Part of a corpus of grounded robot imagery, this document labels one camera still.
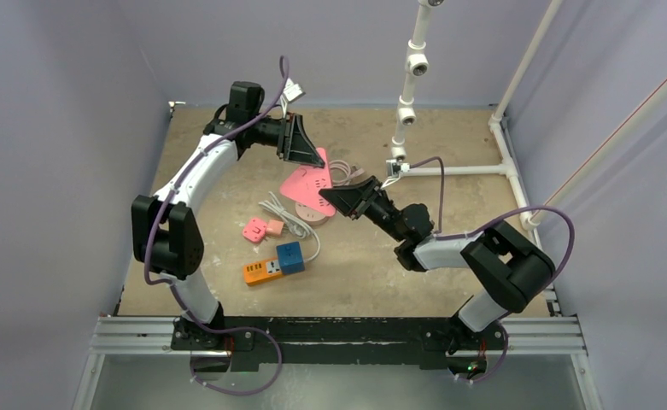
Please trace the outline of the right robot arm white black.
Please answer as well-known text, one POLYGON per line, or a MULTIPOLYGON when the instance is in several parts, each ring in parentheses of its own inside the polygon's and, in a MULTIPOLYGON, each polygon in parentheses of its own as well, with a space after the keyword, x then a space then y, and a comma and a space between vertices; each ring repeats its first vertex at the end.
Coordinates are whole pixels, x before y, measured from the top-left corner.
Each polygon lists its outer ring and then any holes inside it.
POLYGON ((505 219, 470 234, 438 237, 428 208, 397 208, 374 177, 362 183, 319 190, 340 214, 366 217, 397 242, 397 260, 408 271, 468 268, 482 290, 453 316, 450 335, 463 348, 483 338, 484 329, 508 313, 522 312, 554 278, 551 258, 505 219))

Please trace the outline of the pink triangular power strip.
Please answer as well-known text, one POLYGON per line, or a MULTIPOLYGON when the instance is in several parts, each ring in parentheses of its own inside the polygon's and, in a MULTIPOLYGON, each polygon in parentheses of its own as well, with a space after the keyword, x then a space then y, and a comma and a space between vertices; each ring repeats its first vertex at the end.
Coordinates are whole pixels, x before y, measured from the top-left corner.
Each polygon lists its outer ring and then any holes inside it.
POLYGON ((317 148, 317 152, 324 160, 324 166, 299 166, 281 184, 279 192, 293 202, 311 208, 325 217, 332 217, 336 214, 336 209, 319 194, 320 190, 332 187, 331 170, 325 149, 317 148))

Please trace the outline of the pink square plug adapter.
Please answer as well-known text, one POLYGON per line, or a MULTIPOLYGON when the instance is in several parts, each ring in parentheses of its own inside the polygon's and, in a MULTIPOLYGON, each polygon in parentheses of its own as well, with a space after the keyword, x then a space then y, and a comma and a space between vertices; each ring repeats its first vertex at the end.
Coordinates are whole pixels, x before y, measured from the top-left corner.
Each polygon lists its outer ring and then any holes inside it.
POLYGON ((251 243, 260 243, 267 234, 268 224, 260 218, 251 218, 244 226, 242 235, 251 243))

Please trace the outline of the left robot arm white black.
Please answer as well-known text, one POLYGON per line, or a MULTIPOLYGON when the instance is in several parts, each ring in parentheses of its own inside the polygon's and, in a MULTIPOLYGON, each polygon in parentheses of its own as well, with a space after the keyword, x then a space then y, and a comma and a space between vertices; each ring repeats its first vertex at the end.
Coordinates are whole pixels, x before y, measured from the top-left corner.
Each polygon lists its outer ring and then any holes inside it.
POLYGON ((288 111, 303 89, 284 81, 273 102, 283 114, 262 107, 261 85, 236 81, 228 102, 203 128, 195 150, 173 178, 152 196, 137 196, 131 205, 132 248, 143 263, 147 284, 166 284, 182 308, 181 322, 194 323, 193 339, 204 349, 225 340, 223 308, 209 290, 200 267, 204 241, 196 212, 228 168, 250 147, 271 146, 279 159, 322 168, 325 160, 310 141, 301 115, 288 111))

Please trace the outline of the orange power strip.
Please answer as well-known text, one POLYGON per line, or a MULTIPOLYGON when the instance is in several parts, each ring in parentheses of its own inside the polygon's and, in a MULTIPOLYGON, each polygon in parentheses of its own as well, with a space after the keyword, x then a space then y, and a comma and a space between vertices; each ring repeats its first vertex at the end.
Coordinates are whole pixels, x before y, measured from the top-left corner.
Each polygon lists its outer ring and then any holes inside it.
POLYGON ((249 263, 243 267, 243 280, 247 286, 264 284, 283 276, 278 259, 274 258, 249 263))

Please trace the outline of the blue cube socket adapter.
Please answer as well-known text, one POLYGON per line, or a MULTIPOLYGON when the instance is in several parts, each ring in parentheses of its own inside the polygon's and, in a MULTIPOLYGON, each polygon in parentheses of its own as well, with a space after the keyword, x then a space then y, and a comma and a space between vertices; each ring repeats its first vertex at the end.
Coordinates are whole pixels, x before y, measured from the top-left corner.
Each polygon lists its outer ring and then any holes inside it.
POLYGON ((279 269, 283 275, 303 272, 305 261, 299 242, 280 244, 276 247, 279 269))

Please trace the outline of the light pink small plug adapter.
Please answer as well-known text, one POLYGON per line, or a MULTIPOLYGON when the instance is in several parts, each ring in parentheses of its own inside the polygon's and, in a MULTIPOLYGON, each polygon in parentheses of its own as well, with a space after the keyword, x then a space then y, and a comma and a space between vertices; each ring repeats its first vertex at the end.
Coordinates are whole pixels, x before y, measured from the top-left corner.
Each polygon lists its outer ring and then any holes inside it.
POLYGON ((271 219, 266 224, 266 235, 272 237, 281 237, 285 228, 282 220, 271 219))

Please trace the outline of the pink round power strip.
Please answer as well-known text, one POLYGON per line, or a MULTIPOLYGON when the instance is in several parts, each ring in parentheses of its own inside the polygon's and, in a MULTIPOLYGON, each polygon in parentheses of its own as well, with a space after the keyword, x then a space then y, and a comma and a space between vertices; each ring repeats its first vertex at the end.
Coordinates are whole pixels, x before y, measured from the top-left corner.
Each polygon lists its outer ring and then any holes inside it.
POLYGON ((329 217, 299 202, 295 204, 297 217, 307 225, 315 227, 323 225, 329 217))

